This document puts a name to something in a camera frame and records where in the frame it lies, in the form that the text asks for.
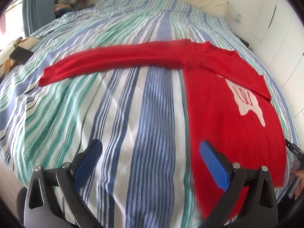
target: window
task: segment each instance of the window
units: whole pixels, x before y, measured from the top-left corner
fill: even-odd
[[[0,50],[18,37],[24,37],[22,0],[14,0],[0,18]]]

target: hand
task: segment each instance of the hand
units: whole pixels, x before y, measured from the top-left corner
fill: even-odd
[[[298,198],[304,187],[304,170],[292,170],[292,173],[295,173],[295,175],[301,179],[300,184],[294,192],[295,197]]]

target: metal screw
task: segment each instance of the metal screw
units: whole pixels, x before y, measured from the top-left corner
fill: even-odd
[[[61,165],[62,168],[67,169],[70,167],[70,163],[69,162],[65,162]]]
[[[233,168],[236,168],[236,169],[241,168],[241,165],[239,163],[233,163],[232,166],[233,166]]]
[[[41,170],[41,166],[40,165],[37,165],[35,168],[34,168],[34,171],[39,171]]]
[[[262,168],[262,171],[268,171],[267,166],[264,166],[264,165],[263,165],[261,168]]]

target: blue and white striped bedding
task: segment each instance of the blue and white striped bedding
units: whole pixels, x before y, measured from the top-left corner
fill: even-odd
[[[0,155],[26,186],[33,167],[71,162],[100,139],[103,154],[80,194],[104,227],[197,227],[182,73],[116,69],[38,87],[43,69],[98,46],[188,38],[237,50],[264,74],[282,129],[298,142],[281,90],[222,19],[177,0],[101,0],[33,34],[40,42],[0,84]],[[293,157],[287,152],[286,178]],[[73,221],[56,189],[60,205]]]

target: white cabinet door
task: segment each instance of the white cabinet door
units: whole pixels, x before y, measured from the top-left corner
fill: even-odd
[[[293,15],[293,9],[286,0],[278,0],[275,11],[264,40],[260,42],[252,35],[249,41],[253,53],[267,68],[275,58],[287,35]]]
[[[303,53],[304,28],[301,21],[294,13],[286,38],[268,68],[269,72],[281,87],[283,87],[290,78],[300,62]]]
[[[270,22],[273,18],[276,5],[278,0],[264,0],[259,19],[256,22],[255,28],[252,32],[252,35],[256,37],[260,42],[263,41],[268,28],[270,26]]]

